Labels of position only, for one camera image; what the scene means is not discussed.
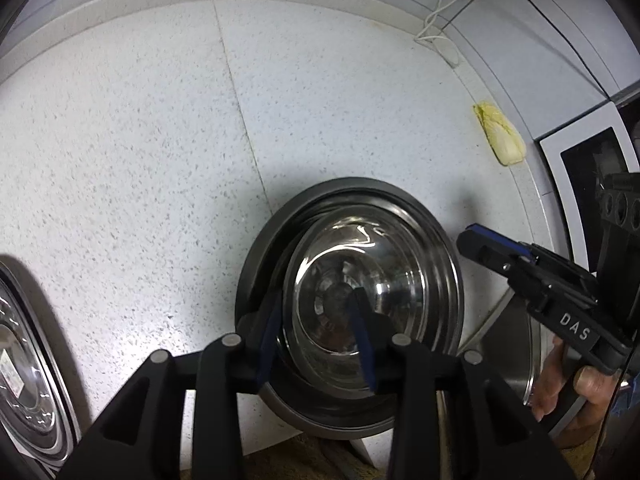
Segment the white frame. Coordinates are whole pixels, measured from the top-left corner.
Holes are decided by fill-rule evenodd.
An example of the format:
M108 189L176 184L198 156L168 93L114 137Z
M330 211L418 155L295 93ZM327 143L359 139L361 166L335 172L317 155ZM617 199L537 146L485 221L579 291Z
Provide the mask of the white frame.
M540 141L540 146L543 153L545 153L549 168L556 181L562 209L564 209L564 217L566 218L571 247L574 253L574 262L585 269L589 268L589 260L587 258L587 244L584 240L582 221L580 220L580 211L575 200L571 181L569 181L569 174L560 154L608 128L612 128L616 134L629 173L640 171L638 157L631 143L631 138L626 131L625 124L622 122L616 105L612 102L606 103Z

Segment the metal screw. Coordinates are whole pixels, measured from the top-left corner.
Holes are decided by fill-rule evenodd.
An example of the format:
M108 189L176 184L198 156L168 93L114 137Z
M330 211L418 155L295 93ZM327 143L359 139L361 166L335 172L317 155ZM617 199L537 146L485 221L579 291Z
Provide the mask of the metal screw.
M482 354L475 350L465 352L465 361L471 365L478 365L482 362Z
M222 344L230 348L238 346L241 342L242 338L236 333L227 334L222 338Z
M411 344L411 338L404 334L394 334L391 342L396 346L409 346Z
M168 358L169 352L167 352L166 350L154 350L149 356L151 362L156 363L157 365L160 363L164 363Z

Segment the label on metal lid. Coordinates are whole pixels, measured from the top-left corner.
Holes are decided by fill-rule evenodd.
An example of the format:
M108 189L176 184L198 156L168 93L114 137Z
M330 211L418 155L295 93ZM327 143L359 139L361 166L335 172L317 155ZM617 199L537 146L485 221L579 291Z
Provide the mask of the label on metal lid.
M4 377L4 382L14 394L14 397L18 399L24 388L24 381L20 378L20 374L18 370L15 369L14 362L11 361L6 350L2 350L2 355L0 355L0 373Z

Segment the white power cord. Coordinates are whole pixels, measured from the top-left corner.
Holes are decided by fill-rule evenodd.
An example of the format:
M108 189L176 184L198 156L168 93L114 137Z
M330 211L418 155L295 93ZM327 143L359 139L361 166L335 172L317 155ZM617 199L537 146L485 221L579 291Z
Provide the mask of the white power cord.
M460 63L460 52L458 51L458 47L456 46L456 44L450 38L447 38L446 36L443 36L441 34L428 33L429 29L433 27L433 23L436 21L438 15L444 9L449 8L458 0L451 0L448 4L445 4L445 5L442 4L442 1L443 0L438 0L438 5L436 6L436 9L433 12L429 13L429 15L424 19L424 27L420 32L418 32L418 34L416 34L416 36L414 37L414 41L426 47L430 47L430 48L433 47L436 50L436 52L440 54L447 63L449 63L452 67L455 68ZM437 46L433 43L433 40L449 41L449 43L451 43L453 47L456 49L456 53L458 54L458 60L456 62L452 62L450 59L447 59L447 57L444 56L440 52L440 50L437 48Z

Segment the countertop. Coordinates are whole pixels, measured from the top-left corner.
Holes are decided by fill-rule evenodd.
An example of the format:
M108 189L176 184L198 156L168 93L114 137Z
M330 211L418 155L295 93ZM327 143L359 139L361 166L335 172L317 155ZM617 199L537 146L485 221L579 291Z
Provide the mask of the countertop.
M0 253L46 295L90 416L154 349L195 351L233 330L252 241L308 186L386 180L451 237L472 222L524 241L544 231L530 173L496 161L463 80L396 28L265 0L119 17L6 79ZM465 338L507 286L462 272ZM187 406L183 466L193 396ZM239 413L245 452L294 434L257 397Z

